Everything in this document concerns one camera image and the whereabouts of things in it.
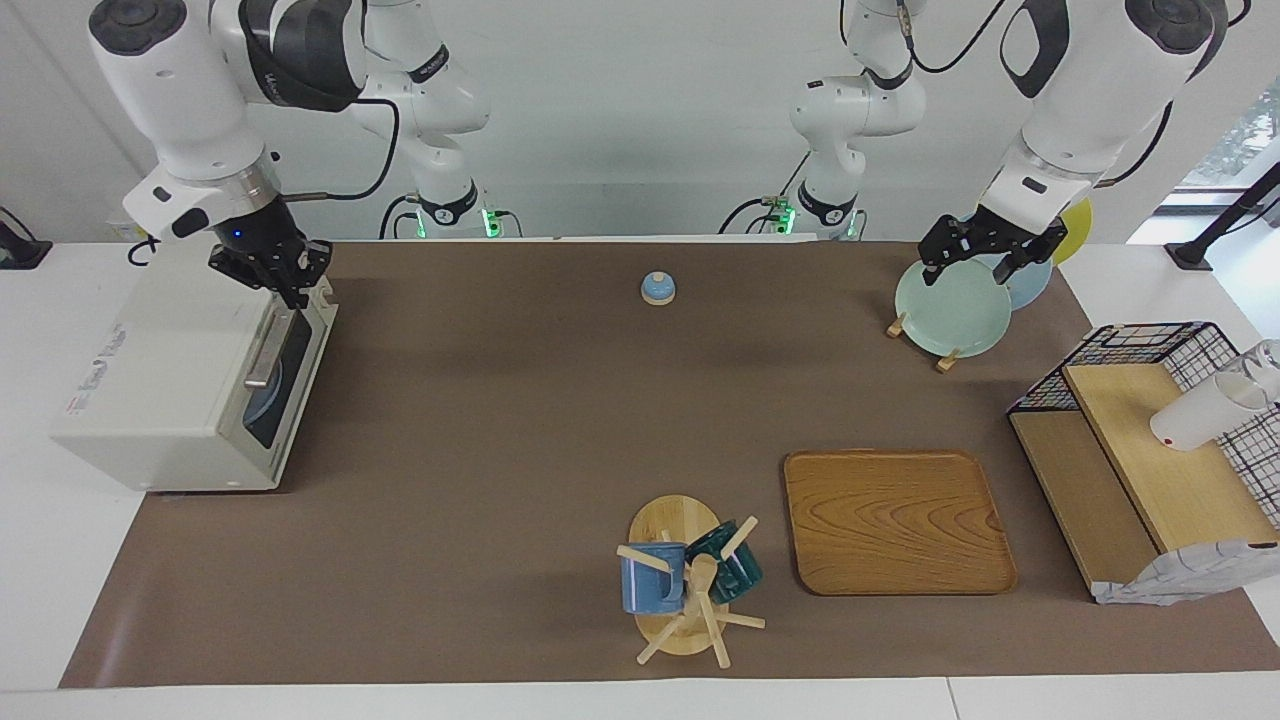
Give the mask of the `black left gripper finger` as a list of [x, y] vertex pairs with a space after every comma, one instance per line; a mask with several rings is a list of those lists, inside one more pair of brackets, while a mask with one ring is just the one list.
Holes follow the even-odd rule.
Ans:
[[1052, 256], [1066, 234], [1064, 222], [1052, 222], [1046, 232], [1015, 245], [995, 266], [995, 282], [1011, 291], [1042, 291], [1052, 275]]
[[965, 233], [966, 223], [952, 215], [942, 215], [925, 232], [919, 242], [919, 259], [927, 287], [932, 287], [948, 266], [964, 259]]

